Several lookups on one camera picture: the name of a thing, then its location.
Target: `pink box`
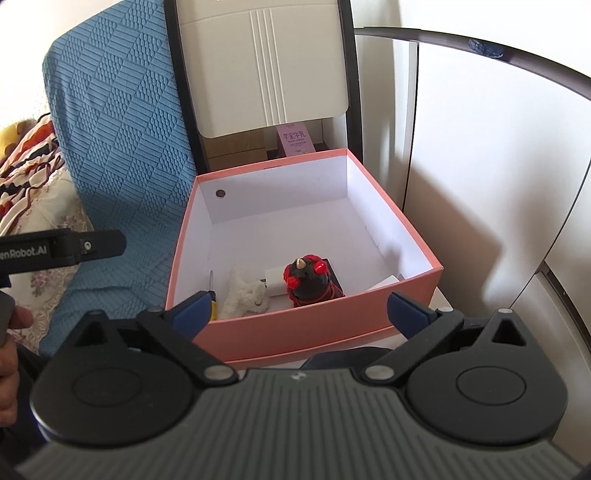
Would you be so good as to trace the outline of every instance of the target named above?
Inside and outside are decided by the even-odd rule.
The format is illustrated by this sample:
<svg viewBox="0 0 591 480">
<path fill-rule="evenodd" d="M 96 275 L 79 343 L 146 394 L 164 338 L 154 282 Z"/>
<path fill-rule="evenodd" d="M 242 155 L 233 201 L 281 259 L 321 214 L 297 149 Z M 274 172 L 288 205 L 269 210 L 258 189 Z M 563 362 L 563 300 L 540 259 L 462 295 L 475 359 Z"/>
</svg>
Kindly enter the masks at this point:
<svg viewBox="0 0 591 480">
<path fill-rule="evenodd" d="M 302 123 L 279 125 L 277 127 L 277 137 L 279 139 L 277 142 L 279 158 L 293 157 L 294 155 L 303 155 L 316 151 L 308 129 Z"/>
<path fill-rule="evenodd" d="M 272 297 L 268 312 L 211 322 L 194 341 L 235 368 L 364 345 L 397 333 L 386 310 L 392 291 L 428 305 L 443 269 L 353 154 L 331 150 L 198 176 L 166 307 L 208 290 L 213 270 L 219 309 L 235 265 L 252 281 L 306 254 L 330 260 L 344 298 L 295 309 Z M 391 275 L 400 281 L 368 290 Z"/>
</svg>

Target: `blue textured fabric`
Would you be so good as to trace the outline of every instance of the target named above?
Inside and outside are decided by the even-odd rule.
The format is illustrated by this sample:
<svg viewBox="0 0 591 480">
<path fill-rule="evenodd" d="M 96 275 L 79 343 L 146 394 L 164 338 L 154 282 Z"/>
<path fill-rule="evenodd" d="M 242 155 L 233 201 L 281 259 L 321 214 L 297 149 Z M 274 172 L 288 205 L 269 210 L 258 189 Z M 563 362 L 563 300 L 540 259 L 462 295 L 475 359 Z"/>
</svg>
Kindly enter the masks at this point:
<svg viewBox="0 0 591 480">
<path fill-rule="evenodd" d="M 163 305 L 196 172 L 161 0 L 125 0 L 70 30 L 43 75 L 86 213 L 128 245 L 122 257 L 80 266 L 41 342 L 51 355 L 87 310 L 129 318 Z"/>
</svg>

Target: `metal screw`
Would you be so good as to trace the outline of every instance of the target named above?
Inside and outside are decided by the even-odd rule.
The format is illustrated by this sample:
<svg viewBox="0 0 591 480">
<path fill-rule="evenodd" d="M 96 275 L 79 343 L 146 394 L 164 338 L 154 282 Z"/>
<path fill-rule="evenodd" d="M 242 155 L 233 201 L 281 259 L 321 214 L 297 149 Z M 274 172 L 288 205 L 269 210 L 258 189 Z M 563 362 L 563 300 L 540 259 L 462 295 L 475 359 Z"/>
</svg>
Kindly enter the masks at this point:
<svg viewBox="0 0 591 480">
<path fill-rule="evenodd" d="M 212 365 L 205 369 L 205 378 L 221 382 L 232 378 L 234 370 L 227 365 Z"/>
<path fill-rule="evenodd" d="M 372 365 L 365 369 L 365 376 L 370 380 L 388 380 L 394 376 L 394 370 L 388 365 Z"/>
</svg>

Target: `fluffy white object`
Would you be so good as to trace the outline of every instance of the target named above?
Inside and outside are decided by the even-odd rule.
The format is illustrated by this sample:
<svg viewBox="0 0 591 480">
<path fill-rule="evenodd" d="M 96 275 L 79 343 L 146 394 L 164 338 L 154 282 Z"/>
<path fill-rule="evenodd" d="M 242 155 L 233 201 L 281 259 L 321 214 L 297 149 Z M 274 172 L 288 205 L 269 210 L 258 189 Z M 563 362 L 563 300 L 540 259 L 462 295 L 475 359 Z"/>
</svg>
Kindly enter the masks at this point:
<svg viewBox="0 0 591 480">
<path fill-rule="evenodd" d="M 241 272 L 233 268 L 230 272 L 230 287 L 218 319 L 233 319 L 248 312 L 264 313 L 269 308 L 269 299 L 265 295 L 265 284 L 260 280 L 245 282 Z"/>
</svg>

